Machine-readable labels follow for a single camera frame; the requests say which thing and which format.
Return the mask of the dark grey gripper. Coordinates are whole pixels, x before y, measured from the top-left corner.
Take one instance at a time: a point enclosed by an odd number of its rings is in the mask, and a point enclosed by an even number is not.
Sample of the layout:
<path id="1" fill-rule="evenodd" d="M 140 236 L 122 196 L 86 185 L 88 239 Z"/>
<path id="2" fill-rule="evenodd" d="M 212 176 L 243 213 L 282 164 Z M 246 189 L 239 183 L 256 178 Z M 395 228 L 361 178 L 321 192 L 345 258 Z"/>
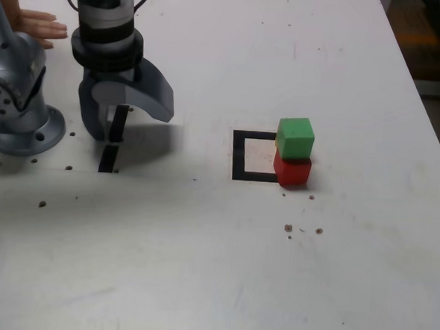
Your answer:
<path id="1" fill-rule="evenodd" d="M 84 69 L 78 95 L 83 124 L 97 141 L 106 140 L 108 105 L 134 106 L 166 123 L 174 116 L 171 85 L 160 70 L 144 58 L 135 68 L 122 72 Z"/>

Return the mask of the person's hand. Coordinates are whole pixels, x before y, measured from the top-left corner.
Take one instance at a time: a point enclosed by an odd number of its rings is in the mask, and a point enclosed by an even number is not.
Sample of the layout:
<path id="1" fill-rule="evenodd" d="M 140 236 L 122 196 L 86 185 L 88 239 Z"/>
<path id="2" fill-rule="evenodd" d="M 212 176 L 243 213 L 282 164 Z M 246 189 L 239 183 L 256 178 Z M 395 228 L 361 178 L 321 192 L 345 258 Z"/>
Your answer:
<path id="1" fill-rule="evenodd" d="M 12 26 L 14 31 L 33 37 L 44 49 L 52 49 L 53 40 L 64 40 L 68 37 L 67 26 L 47 12 L 21 9 Z"/>

